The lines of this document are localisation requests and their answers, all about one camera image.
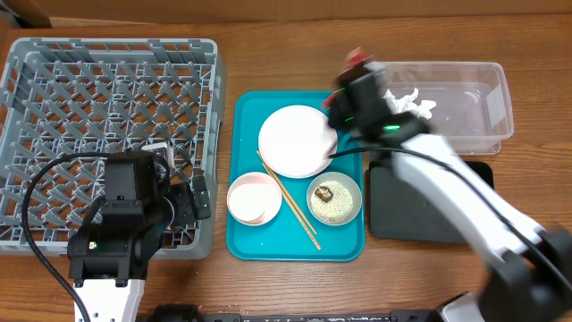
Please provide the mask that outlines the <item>grey bowl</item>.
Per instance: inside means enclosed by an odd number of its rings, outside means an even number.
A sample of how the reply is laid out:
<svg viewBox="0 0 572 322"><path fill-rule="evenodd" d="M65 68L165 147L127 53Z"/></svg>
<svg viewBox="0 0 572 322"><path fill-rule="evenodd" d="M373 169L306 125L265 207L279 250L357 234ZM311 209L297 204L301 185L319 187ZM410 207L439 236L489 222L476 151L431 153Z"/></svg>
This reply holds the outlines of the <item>grey bowl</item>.
<svg viewBox="0 0 572 322"><path fill-rule="evenodd" d="M352 208L351 212L345 218L345 220L343 222L340 222L339 224L328 224L326 222L321 221L319 218L317 218L314 215L314 212L310 208L311 194L314 192L314 190L321 183L327 182L327 181L337 181L337 182L340 182L341 184L345 185L349 189L351 196L353 198L353 208ZM362 194L361 194L361 190L360 190L358 184L352 178L350 178L348 175L343 174L343 173L339 173L339 172L328 172L328 173L323 173L323 174L318 175L310 183L308 190L307 190L307 206L308 206L310 213L312 214L312 216L314 218L316 218L319 222L321 222L325 225L340 226L340 225L348 224L350 221L355 219L360 214L361 208L362 208L362 203L363 203Z"/></svg>

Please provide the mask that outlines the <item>white rice pile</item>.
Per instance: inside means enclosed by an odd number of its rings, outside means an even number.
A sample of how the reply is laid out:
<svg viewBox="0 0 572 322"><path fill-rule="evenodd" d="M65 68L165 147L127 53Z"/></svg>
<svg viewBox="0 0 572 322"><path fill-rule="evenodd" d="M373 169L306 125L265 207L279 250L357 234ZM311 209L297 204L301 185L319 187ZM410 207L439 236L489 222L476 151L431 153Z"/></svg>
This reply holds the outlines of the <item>white rice pile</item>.
<svg viewBox="0 0 572 322"><path fill-rule="evenodd" d="M314 192L310 198L310 208L314 215L321 221L328 224L339 224L343 222L353 208L353 198L349 189L337 181L327 181L319 186L327 186L332 192L332 200L324 203Z"/></svg>

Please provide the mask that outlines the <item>red foil snack wrapper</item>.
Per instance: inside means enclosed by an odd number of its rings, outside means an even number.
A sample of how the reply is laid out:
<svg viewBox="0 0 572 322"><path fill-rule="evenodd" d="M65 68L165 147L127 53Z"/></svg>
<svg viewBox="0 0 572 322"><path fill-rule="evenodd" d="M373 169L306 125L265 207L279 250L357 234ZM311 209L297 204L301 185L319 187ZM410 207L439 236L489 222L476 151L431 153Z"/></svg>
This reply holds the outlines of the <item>red foil snack wrapper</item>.
<svg viewBox="0 0 572 322"><path fill-rule="evenodd" d="M335 99L336 93L346 88L352 81L367 75L370 70L366 64L371 61L365 51L358 47L350 51L345 58L341 73L335 78L336 90L323 102L323 107L329 108Z"/></svg>

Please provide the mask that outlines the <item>brown food chunk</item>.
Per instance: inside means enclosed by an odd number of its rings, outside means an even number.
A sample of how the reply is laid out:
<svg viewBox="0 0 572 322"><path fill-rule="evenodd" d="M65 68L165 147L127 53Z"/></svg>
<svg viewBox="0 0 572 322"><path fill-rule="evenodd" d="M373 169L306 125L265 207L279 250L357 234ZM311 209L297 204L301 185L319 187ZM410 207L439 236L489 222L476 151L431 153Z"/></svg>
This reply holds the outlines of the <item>brown food chunk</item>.
<svg viewBox="0 0 572 322"><path fill-rule="evenodd" d="M333 192L327 186L318 186L314 194L324 203L332 200Z"/></svg>

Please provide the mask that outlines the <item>white paper napkin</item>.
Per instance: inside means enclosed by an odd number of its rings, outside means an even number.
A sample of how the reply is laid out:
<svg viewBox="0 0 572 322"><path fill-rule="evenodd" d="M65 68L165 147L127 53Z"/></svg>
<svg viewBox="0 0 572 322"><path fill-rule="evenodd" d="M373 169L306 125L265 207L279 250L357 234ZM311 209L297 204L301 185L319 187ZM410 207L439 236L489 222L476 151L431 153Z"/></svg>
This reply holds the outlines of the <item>white paper napkin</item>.
<svg viewBox="0 0 572 322"><path fill-rule="evenodd" d="M433 117L432 110L437 106L437 104L432 100L421 100L417 103L416 100L418 98L418 94L418 88L414 88L411 94L397 98L389 89L387 89L383 98L386 100L390 110L394 114L409 112L417 118L430 120Z"/></svg>

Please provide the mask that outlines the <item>wooden chopstick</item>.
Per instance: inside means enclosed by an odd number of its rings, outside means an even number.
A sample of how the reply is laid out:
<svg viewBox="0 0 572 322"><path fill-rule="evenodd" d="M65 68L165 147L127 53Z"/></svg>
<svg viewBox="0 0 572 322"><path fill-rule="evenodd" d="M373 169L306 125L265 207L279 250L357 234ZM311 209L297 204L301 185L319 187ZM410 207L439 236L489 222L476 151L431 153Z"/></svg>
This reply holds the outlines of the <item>wooden chopstick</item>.
<svg viewBox="0 0 572 322"><path fill-rule="evenodd" d="M282 182L280 181L280 179L278 178L278 176L265 164L265 162L262 162L262 166L263 168L266 170L266 172L273 178L276 180L276 182L278 183L281 192L282 192L282 197L284 198L284 200L286 201L286 203L288 204L288 206L290 207L290 210L293 212L294 216L298 219L300 225L302 226L302 228L304 229L304 231L306 232L307 236L309 237L309 239L311 240L311 242L314 244L315 248L320 251L322 249L321 245L318 243L316 237L315 237L315 233L310 229L309 224L307 223L307 221L305 220L305 216L302 213L301 209L297 206L297 204L294 202L294 200L292 199L292 197L290 196L290 194L287 192L287 189L284 187L284 185L282 184Z"/></svg>
<svg viewBox="0 0 572 322"><path fill-rule="evenodd" d="M270 168L269 165L266 164L266 162L264 161L262 154L260 153L260 151L257 151L257 155L259 156L263 167L265 168L265 170L268 172L269 175L271 175L279 184L285 199L287 200L287 202L289 203L290 207L292 208L293 212L300 218L301 222L305 225L306 228L309 229L309 231L314 234L317 235L317 231L316 229L312 226L312 224L310 223L310 221L307 219L307 216L304 214L304 212L302 211L302 209L300 208L300 206L298 205L298 203L295 201L295 199L291 196L290 192L287 190L287 188L285 187L285 185L282 183L281 179L279 178L278 174L272 170Z"/></svg>

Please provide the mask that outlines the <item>white round plate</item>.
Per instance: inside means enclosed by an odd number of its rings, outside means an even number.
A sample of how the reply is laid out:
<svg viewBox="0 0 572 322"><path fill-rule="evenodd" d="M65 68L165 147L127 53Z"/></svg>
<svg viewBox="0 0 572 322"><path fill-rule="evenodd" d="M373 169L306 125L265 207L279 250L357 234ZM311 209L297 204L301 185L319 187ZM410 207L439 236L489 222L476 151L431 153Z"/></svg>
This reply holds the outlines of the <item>white round plate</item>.
<svg viewBox="0 0 572 322"><path fill-rule="evenodd" d="M285 106L273 112L258 135L258 151L276 173L294 179L322 172L337 150L336 130L327 116L311 106Z"/></svg>

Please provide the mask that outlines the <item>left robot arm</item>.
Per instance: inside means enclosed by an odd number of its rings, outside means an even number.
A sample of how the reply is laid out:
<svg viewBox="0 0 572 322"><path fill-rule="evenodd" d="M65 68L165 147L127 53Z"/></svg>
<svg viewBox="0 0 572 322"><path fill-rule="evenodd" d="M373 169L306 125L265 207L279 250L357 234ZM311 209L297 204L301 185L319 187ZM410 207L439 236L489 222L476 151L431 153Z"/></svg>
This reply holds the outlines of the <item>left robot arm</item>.
<svg viewBox="0 0 572 322"><path fill-rule="evenodd" d="M144 150L110 155L104 179L67 245L75 318L133 321L164 231L208 219L209 193L202 177L173 184L168 162Z"/></svg>

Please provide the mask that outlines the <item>pink shallow bowl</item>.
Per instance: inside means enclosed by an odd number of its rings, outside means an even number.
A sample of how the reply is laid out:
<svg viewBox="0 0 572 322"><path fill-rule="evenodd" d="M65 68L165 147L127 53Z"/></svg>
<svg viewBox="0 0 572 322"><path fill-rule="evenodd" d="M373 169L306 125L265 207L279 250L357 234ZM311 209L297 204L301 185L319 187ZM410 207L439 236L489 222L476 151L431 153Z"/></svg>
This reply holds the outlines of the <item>pink shallow bowl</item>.
<svg viewBox="0 0 572 322"><path fill-rule="evenodd" d="M282 190L269 174L246 173L231 184L226 202L231 216L238 222L264 225L280 211Z"/></svg>

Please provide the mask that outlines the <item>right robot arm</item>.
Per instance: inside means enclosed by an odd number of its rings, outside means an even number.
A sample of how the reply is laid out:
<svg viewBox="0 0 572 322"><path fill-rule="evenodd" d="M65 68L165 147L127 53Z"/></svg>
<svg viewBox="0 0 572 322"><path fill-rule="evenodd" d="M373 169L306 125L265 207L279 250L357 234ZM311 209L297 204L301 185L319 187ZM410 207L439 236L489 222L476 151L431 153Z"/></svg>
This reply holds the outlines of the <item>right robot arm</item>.
<svg viewBox="0 0 572 322"><path fill-rule="evenodd" d="M354 132L361 151L423 194L487 266L488 283L441 305L439 321L549 322L571 310L571 235L547 231L519 212L453 151L429 123L395 114L381 94L382 75L346 68L328 98L329 124Z"/></svg>

